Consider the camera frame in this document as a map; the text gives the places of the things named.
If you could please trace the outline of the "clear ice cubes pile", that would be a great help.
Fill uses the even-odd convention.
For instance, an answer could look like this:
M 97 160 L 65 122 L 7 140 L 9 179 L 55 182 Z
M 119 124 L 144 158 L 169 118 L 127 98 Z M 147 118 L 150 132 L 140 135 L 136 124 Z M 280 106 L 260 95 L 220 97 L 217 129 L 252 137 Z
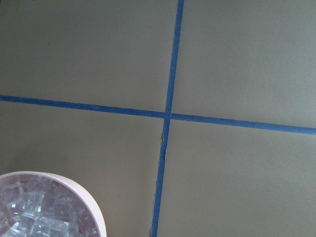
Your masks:
M 2 237 L 97 237 L 90 211 L 71 190 L 33 176 L 0 187 Z

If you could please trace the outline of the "pink bowl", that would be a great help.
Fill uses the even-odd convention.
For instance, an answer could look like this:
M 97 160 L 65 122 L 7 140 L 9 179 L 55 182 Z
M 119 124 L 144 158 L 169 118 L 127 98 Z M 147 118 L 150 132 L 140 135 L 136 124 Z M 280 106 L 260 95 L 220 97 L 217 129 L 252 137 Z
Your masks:
M 68 190 L 71 190 L 90 212 L 96 224 L 99 236 L 107 236 L 105 220 L 96 200 L 83 186 L 70 178 L 47 172 L 17 171 L 1 175 L 0 186 L 2 187 L 4 185 L 13 184 L 13 182 L 18 181 L 28 181 L 32 176 L 45 177 L 50 180 L 54 180 L 65 186 Z

